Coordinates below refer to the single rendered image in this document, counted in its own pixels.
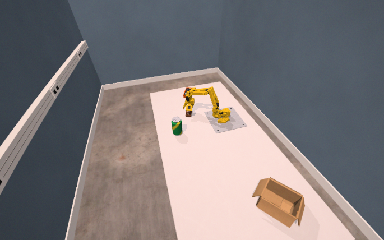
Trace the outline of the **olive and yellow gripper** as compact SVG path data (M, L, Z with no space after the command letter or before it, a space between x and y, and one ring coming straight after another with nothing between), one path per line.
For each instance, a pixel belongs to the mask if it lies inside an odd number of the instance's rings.
M186 111L192 111L192 108L193 108L193 106L194 106L194 103L195 103L195 99L194 99L194 98L192 98L190 101L186 101L186 100L185 100L183 109L185 109L185 106L186 106ZM187 105L187 104L188 104L188 105Z

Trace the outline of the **green drink can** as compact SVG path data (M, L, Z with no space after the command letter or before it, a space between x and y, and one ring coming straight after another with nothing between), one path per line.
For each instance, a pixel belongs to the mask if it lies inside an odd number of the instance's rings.
M182 120L180 120L180 117L173 117L172 118L172 130L173 134L176 136L179 136L182 134Z

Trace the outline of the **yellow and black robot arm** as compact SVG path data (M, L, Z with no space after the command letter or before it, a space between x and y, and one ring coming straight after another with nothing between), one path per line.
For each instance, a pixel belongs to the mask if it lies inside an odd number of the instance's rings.
M200 91L204 91L204 92L200 92ZM211 102L213 104L212 116L215 118L219 118L218 119L219 123L226 123L227 121L229 121L230 119L228 118L228 116L230 111L227 108L224 108L223 110L219 110L219 101L213 86L209 88L202 88L202 89L197 89L197 88L188 89L186 93L186 101L190 101L193 95L207 95L207 94L209 94L211 98Z

